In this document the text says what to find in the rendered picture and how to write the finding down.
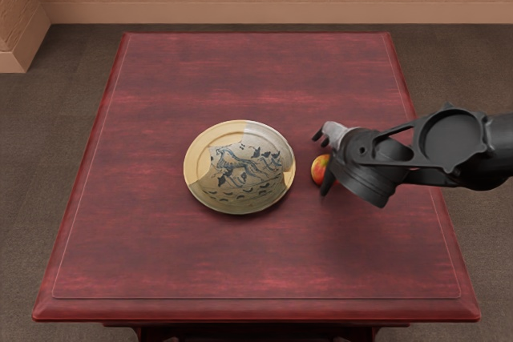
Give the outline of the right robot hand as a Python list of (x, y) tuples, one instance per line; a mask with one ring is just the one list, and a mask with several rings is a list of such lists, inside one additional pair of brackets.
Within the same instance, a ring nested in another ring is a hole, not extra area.
[(326, 121), (312, 137), (314, 142), (321, 140), (321, 147), (329, 146), (331, 148), (322, 180), (318, 183), (321, 196), (326, 196), (331, 187), (340, 179), (341, 171), (345, 166), (345, 162), (339, 157), (341, 155), (341, 142), (348, 132), (349, 128), (341, 123)]

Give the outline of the beige patterned plate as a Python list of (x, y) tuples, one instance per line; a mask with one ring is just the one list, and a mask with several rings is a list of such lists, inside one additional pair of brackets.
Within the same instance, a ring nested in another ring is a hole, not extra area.
[(184, 156), (184, 180), (204, 206), (230, 215), (263, 211), (292, 186), (293, 149), (272, 127), (250, 120), (201, 132)]

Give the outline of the red yellow apple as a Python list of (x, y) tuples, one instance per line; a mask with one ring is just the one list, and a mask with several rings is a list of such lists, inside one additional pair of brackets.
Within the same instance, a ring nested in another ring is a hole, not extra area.
[(333, 184), (337, 185), (339, 182), (333, 176), (333, 173), (329, 170), (329, 161), (331, 159), (330, 154), (323, 154), (316, 157), (311, 164), (310, 174), (312, 180), (317, 186), (321, 186), (325, 181), (325, 176), (329, 175), (333, 179)]

